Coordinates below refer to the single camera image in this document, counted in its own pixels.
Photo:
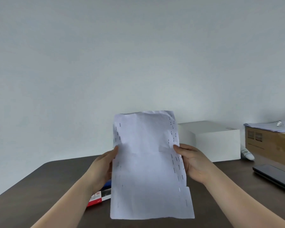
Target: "white wall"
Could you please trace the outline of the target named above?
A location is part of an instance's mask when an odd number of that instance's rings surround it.
[[[0,0],[0,194],[143,110],[285,119],[285,0]]]

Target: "white paper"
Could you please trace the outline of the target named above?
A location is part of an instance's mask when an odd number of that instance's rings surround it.
[[[190,190],[172,111],[144,111],[114,117],[112,219],[194,218]]]
[[[245,123],[244,126],[249,126],[252,128],[262,129],[262,130],[269,130],[279,133],[285,133],[285,121],[281,121],[283,124],[282,126],[277,126],[278,122],[273,123]]]

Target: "table top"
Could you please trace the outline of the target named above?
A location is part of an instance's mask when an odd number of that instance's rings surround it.
[[[30,227],[84,174],[97,156],[48,162],[0,195],[0,227]],[[234,160],[215,165],[254,199],[285,219],[285,191],[255,175],[252,166],[285,166],[255,155],[255,162]],[[86,209],[78,227],[232,227],[206,188],[187,178],[195,219],[110,219],[110,200]]]

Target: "forearm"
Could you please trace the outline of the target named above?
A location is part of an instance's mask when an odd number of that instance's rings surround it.
[[[235,228],[285,227],[285,221],[244,192],[218,168],[206,188]]]
[[[77,227],[92,194],[84,175],[32,228]]]

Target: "brown cardboard box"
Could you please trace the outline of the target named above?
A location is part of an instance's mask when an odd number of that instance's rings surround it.
[[[247,150],[285,165],[285,133],[246,127],[245,134]]]

